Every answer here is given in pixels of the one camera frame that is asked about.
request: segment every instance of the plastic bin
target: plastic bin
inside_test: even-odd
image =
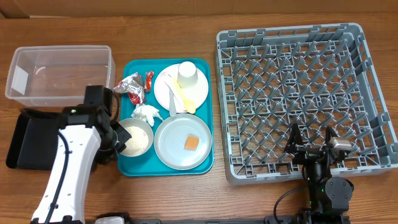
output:
[[[25,106],[75,106],[87,85],[114,86],[108,46],[20,47],[12,58],[6,97]]]
[[[215,59],[230,183],[301,179],[284,153],[294,123],[306,146],[322,146],[326,126],[349,139],[351,153],[332,175],[398,167],[398,140],[358,24],[221,31]]]

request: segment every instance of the cardboard wall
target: cardboard wall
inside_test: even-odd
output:
[[[0,0],[6,17],[398,12],[396,0]]]

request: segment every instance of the plastic utensil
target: plastic utensil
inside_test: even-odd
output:
[[[176,95],[180,96],[183,100],[184,108],[191,114],[194,114],[197,110],[195,104],[193,103],[192,100],[189,100],[185,95],[183,94],[180,85],[178,84],[177,80],[174,77],[171,77],[169,74],[162,72],[160,74],[161,77],[165,79],[166,84],[169,86],[169,88],[173,92],[177,92]]]
[[[169,88],[169,96],[170,96],[170,105],[169,105],[169,112],[170,116],[173,117],[177,114],[175,110],[175,104],[174,104],[174,94],[171,88]]]

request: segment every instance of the clear plastic container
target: clear plastic container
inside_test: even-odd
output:
[[[12,58],[6,97],[26,106],[75,106],[88,85],[114,86],[108,46],[20,47]]]

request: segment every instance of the red wrapper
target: red wrapper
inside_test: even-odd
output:
[[[127,94],[129,95],[131,103],[134,105],[145,103],[147,101],[146,99],[144,99],[142,102],[140,102],[140,98],[137,94],[134,93],[127,93]]]
[[[152,88],[152,77],[155,75],[154,71],[149,71],[145,73],[145,88],[144,91],[146,93],[150,92],[150,89]]]

